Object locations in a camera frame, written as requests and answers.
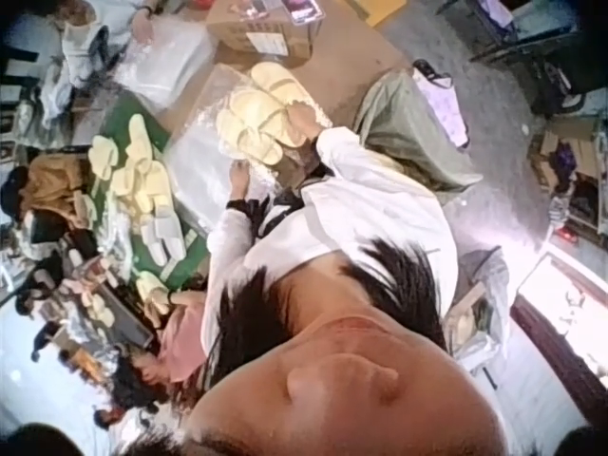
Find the white shirt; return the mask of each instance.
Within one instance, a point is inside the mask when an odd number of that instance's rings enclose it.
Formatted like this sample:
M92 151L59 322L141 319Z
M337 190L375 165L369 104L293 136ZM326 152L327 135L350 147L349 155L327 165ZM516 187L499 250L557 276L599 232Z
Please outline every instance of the white shirt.
M427 253L440 294L437 311L441 316L447 313L458 265L439 201L423 185L378 162L348 128L323 131L316 146L335 178L302 188L303 209L255 245L249 220L235 210L224 211L209 235L209 294L201 328L206 353L218 335L219 300L225 286L230 290L261 267L267 268L274 282L300 264L336 251L371 273L386 273L361 252L375 238L400 248L418 245Z

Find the white bag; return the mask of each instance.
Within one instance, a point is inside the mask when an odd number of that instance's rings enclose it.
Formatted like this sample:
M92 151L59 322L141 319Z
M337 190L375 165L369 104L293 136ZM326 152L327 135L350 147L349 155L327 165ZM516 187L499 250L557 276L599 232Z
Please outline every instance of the white bag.
M177 100L199 68L213 61L217 41L204 24L172 16L154 16L152 27L152 44L132 40L114 80L161 110Z

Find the clear plastic bag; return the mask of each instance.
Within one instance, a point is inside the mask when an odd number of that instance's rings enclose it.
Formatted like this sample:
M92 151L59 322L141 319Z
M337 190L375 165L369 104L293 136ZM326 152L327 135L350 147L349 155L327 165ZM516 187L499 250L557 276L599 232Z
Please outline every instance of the clear plastic bag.
M114 80L161 110L177 100L199 68L213 61L217 41L204 24L174 16L154 16L152 27L152 44L132 40Z
M230 195L229 170L244 155L224 141L217 117L235 90L255 88L243 74L216 65L209 75L183 129L172 136L162 160L169 172L175 198L209 232L216 225ZM252 162L248 198L262 199L276 190L276 176L261 163Z

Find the black hair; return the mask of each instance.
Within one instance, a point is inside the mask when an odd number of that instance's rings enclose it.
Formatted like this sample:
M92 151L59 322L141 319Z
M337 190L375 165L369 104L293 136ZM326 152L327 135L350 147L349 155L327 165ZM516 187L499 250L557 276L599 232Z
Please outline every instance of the black hair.
M22 290L15 297L15 311L22 316L31 315L31 311L33 311L33 306L29 301L29 290Z
M183 456L191 454L187 448L195 448L198 456L253 456L249 451L223 440L203 437L202 440L180 444L169 433L154 430L140 435L132 444L119 447L114 453L120 456Z
M591 426L571 430L560 442L555 456L605 456L608 454L608 431Z
M122 456L181 456L181 445L168 433L146 432L129 446L119 447L115 454Z
M446 351L437 313L439 291L427 255L417 246L406 250L380 239L364 253L386 273L350 263L342 274L365 289L373 307ZM289 297L281 295L277 286L266 289L266 270L262 268L237 287L232 298L228 290L223 291L218 338L204 368L205 387L212 388L230 372L292 338L289 315L280 304Z
M19 192L27 183L28 169L25 166L17 166L9 172L7 180L0 187L0 208L15 221L21 221L23 197Z
M59 429L31 423L15 430L1 446L7 456L53 454L83 456L83 452Z
M104 418L104 410L95 410L93 412L93 423L95 423L95 426L97 426L99 429L110 429L110 423Z
M129 358L120 356L112 374L112 401L123 410L146 408L155 402L164 403L167 393L163 385L148 385L142 373L133 367Z

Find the label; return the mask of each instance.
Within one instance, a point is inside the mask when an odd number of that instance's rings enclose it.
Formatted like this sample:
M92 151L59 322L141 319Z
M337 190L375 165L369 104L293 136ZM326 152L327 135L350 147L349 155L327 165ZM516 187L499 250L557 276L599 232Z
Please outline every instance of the label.
M247 38L260 54L289 55L282 33L247 32Z

